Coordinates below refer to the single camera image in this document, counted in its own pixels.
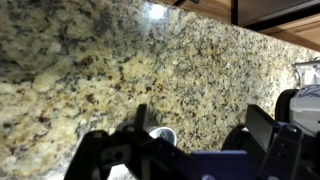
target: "white object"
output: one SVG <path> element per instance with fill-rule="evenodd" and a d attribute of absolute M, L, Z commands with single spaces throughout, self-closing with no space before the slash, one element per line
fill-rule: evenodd
<path fill-rule="evenodd" d="M 113 166 L 108 180 L 135 180 L 136 178 L 129 172 L 128 168 L 121 164 Z"/>
<path fill-rule="evenodd" d="M 168 127 L 151 126 L 146 129 L 149 135 L 156 139 L 158 137 L 170 142 L 174 146 L 177 146 L 177 135 L 176 133 Z"/>
<path fill-rule="evenodd" d="M 310 136 L 320 131 L 320 84 L 303 86 L 290 100 L 290 123 Z"/>

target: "wooden cabinet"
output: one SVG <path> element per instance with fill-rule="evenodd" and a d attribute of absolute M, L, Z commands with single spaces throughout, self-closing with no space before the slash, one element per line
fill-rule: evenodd
<path fill-rule="evenodd" d="M 320 13 L 260 32 L 284 41 L 320 51 Z"/>
<path fill-rule="evenodd" d="M 177 0 L 157 0 L 172 5 Z M 195 4 L 187 0 L 180 8 L 195 12 L 202 16 L 211 17 L 220 21 L 231 23 L 231 0 L 200 0 Z"/>

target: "speckled stone surface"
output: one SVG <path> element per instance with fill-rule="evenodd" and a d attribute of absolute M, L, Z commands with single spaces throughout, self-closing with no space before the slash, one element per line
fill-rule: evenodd
<path fill-rule="evenodd" d="M 61 178 L 84 133 L 140 103 L 185 152 L 217 150 L 247 104 L 273 112 L 317 54 L 142 0 L 0 2 L 0 179 Z"/>

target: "black plastic object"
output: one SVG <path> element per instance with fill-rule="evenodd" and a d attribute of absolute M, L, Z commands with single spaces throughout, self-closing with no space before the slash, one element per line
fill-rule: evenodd
<path fill-rule="evenodd" d="M 302 137 L 299 128 L 282 126 L 264 159 L 258 179 L 295 179 Z"/>
<path fill-rule="evenodd" d="M 266 153 L 250 132 L 242 130 L 245 126 L 238 125 L 228 135 L 221 150 L 245 150 L 250 156 L 263 160 Z"/>
<path fill-rule="evenodd" d="M 173 3 L 174 6 L 181 6 L 182 4 L 184 4 L 187 0 L 177 0 L 175 3 Z M 195 3 L 195 4 L 199 4 L 200 0 L 191 0 L 191 2 Z"/>
<path fill-rule="evenodd" d="M 65 180 L 74 179 L 106 179 L 110 169 L 102 170 L 100 154 L 111 145 L 109 136 L 105 131 L 91 131 L 87 133 L 73 157 L 70 167 L 64 177 Z"/>
<path fill-rule="evenodd" d="M 297 92 L 297 89 L 287 89 L 280 94 L 275 108 L 276 121 L 290 123 L 290 100 Z"/>
<path fill-rule="evenodd" d="M 265 152 L 268 151 L 275 133 L 280 129 L 279 123 L 255 104 L 248 105 L 245 125 Z"/>
<path fill-rule="evenodd" d="M 134 123 L 141 129 L 144 129 L 147 127 L 147 120 L 148 120 L 148 112 L 147 112 L 147 105 L 146 104 L 140 104 L 138 106 L 138 110 L 136 113 L 136 118 L 134 120 Z"/>

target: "granite countertop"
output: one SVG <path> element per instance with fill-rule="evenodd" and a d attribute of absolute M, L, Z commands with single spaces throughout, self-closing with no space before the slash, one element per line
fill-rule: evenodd
<path fill-rule="evenodd" d="M 62 177 L 81 137 L 140 103 L 185 152 L 218 150 L 247 104 L 273 114 L 318 53 L 143 0 L 0 2 L 0 179 Z"/>

